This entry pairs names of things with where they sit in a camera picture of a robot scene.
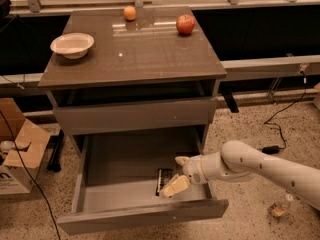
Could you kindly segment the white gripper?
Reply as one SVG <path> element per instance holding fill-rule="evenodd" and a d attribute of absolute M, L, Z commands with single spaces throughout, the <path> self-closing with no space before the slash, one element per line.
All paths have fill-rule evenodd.
<path fill-rule="evenodd" d="M 190 158 L 187 156 L 177 156 L 175 161 L 178 165 L 183 166 L 182 171 L 184 175 L 176 174 L 160 190 L 159 196 L 161 198 L 169 198 L 185 191 L 189 187 L 190 182 L 192 184 L 205 184 L 211 180 L 218 179 L 223 174 L 219 152 L 192 156 Z"/>

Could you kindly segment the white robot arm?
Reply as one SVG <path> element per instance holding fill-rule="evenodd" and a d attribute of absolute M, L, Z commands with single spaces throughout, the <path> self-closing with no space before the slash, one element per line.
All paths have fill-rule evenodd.
<path fill-rule="evenodd" d="M 319 169 L 266 155 L 241 141 L 228 141 L 213 154 L 177 156 L 175 161 L 182 167 L 182 174 L 173 176 L 160 190 L 161 198 L 185 191 L 191 184 L 206 184 L 215 179 L 245 181 L 255 173 L 320 209 Z"/>

